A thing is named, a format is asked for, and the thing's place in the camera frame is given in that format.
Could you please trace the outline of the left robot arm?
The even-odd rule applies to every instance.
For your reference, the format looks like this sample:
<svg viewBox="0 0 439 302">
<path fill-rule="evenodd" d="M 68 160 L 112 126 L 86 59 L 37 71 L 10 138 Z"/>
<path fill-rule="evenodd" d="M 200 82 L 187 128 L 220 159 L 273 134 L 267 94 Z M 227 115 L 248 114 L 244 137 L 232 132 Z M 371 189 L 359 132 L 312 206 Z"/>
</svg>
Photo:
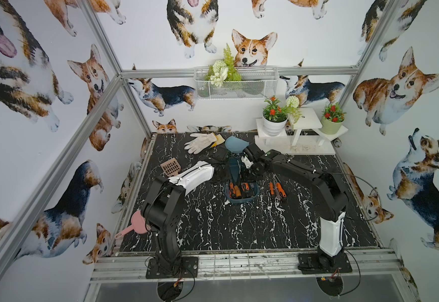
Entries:
<svg viewBox="0 0 439 302">
<path fill-rule="evenodd" d="M 224 179 L 232 155 L 225 147 L 220 147 L 176 176 L 158 176 L 153 180 L 140 210 L 146 229 L 154 234 L 156 245 L 155 255 L 147 264 L 148 279 L 177 277 L 187 268 L 177 242 L 177 225 L 184 212 L 185 197 L 214 176 Z"/>
</svg>

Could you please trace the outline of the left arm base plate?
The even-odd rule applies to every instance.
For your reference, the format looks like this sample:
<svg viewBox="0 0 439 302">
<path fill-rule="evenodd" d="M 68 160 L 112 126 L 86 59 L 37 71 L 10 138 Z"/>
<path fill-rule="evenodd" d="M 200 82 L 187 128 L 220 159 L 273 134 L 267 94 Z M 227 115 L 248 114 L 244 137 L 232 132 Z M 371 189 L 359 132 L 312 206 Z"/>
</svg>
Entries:
<svg viewBox="0 0 439 302">
<path fill-rule="evenodd" d="M 199 269 L 198 257 L 179 257 L 167 262 L 152 257 L 146 264 L 146 279 L 196 278 Z"/>
</svg>

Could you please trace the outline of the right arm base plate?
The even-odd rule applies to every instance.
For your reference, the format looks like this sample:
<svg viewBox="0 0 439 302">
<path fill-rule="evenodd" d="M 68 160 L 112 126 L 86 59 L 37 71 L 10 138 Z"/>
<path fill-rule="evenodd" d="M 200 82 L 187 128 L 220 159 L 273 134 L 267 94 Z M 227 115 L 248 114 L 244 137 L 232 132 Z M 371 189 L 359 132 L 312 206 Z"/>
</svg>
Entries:
<svg viewBox="0 0 439 302">
<path fill-rule="evenodd" d="M 330 257 L 322 252 L 305 253 L 297 255 L 299 264 L 297 268 L 303 274 L 333 274 L 351 273 L 353 271 L 347 255 L 340 252 Z"/>
</svg>

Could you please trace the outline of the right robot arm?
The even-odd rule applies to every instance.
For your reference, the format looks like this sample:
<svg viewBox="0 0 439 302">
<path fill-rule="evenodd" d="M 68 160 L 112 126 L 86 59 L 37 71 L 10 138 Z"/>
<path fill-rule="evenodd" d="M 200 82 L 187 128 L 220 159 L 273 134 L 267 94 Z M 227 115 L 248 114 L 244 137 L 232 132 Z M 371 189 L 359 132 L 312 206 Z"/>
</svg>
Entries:
<svg viewBox="0 0 439 302">
<path fill-rule="evenodd" d="M 324 270 L 340 264 L 343 252 L 342 230 L 349 197 L 340 176 L 309 167 L 286 155 L 270 150 L 263 152 L 255 143 L 243 151 L 247 168 L 254 176 L 265 172 L 280 174 L 310 190 L 314 211 L 320 217 L 320 243 L 317 260 Z"/>
</svg>

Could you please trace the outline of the teal storage box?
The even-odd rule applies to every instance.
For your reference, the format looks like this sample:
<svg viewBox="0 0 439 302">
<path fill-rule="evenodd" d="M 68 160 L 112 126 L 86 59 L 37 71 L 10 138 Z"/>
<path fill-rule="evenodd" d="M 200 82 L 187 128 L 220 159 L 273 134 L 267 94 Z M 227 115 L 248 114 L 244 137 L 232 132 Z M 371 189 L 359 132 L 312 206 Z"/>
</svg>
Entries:
<svg viewBox="0 0 439 302">
<path fill-rule="evenodd" d="M 253 203 L 259 196 L 258 184 L 255 176 L 252 176 L 244 163 L 238 158 L 233 157 L 230 160 L 229 170 L 231 176 L 224 182 L 224 189 L 227 200 L 232 204 Z M 237 185 L 242 192 L 241 199 L 235 199 L 232 186 Z"/>
</svg>

